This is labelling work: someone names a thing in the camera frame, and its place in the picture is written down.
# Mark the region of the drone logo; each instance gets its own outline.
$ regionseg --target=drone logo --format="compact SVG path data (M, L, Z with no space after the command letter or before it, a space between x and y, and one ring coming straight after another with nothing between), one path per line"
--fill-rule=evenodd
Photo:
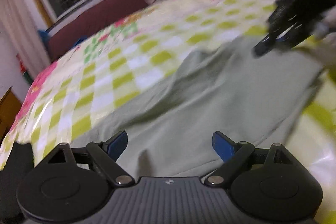
M168 185L171 185L174 183L174 181L172 179L166 180L165 183L167 183Z

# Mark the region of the white wall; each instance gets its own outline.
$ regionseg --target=white wall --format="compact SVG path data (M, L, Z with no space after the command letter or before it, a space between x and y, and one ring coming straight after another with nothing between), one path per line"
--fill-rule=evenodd
M29 85L20 72L16 51L0 26L0 98L12 87L12 92L23 102Z

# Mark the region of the blue object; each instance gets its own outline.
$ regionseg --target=blue object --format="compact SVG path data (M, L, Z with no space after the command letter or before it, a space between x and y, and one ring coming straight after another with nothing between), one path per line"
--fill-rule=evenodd
M72 46L72 48L78 46L80 43L82 43L86 39L88 39L87 35L82 36L80 39L77 40L77 42Z
M234 144L230 139L226 140L225 136L219 132L215 132L212 136L212 147L223 162L227 162L235 154Z
M120 155L124 152L128 144L128 136L126 131L119 134L115 139L112 137L111 143L107 147L107 154L111 159L117 161Z
M50 40L49 33L47 31L42 31L42 30L38 30L37 33L39 34L44 47L48 50L48 42Z

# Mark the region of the bedsheet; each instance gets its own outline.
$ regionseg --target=bedsheet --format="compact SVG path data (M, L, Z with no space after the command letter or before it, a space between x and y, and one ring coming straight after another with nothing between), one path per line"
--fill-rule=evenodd
M193 51L173 75L109 114L71 147L125 130L128 146L117 163L137 179L212 172L223 164L212 148L215 131L261 148L283 143L316 91L322 65L295 51L254 58L252 49L262 38L242 36L213 52Z
M56 144L71 142L170 75L196 47L213 50L243 33L265 34L274 1L204 1L189 11L175 10L174 19L158 19L160 24L142 25L144 16L100 31L58 60L27 114L5 137L1 168L14 140L32 143L37 164Z
M320 42L309 37L297 48L314 50ZM326 69L321 86L297 120L286 141L287 149L314 175L323 189L315 220L336 224L336 74Z

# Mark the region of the wooden furniture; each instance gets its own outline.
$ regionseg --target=wooden furniture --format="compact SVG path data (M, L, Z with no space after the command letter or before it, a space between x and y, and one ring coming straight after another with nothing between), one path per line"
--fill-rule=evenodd
M0 100L0 143L14 123L15 116L21 109L21 102L10 87Z

